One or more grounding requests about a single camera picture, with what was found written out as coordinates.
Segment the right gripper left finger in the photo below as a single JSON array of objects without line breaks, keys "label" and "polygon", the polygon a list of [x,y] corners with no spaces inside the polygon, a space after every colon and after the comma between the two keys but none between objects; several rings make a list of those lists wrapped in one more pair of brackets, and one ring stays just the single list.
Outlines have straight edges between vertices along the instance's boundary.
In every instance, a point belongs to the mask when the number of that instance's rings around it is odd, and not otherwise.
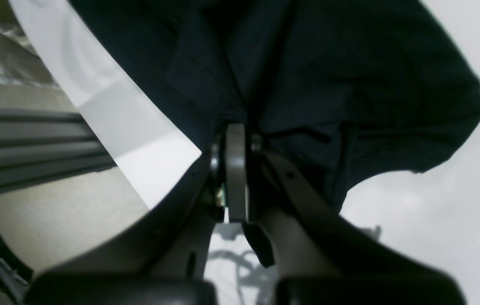
[{"label": "right gripper left finger", "polygon": [[31,285],[27,305],[215,305],[203,279],[225,186],[245,206],[246,130],[221,130],[164,199],[124,232]]}]

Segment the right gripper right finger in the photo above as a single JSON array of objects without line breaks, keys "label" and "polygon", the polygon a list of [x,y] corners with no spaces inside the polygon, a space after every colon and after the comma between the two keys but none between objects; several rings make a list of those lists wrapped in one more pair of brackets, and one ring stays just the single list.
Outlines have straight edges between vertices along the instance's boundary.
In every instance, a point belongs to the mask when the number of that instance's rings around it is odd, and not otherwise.
[{"label": "right gripper right finger", "polygon": [[246,141],[247,219],[269,240],[275,305],[464,305],[449,275],[374,241],[339,216],[258,134]]}]

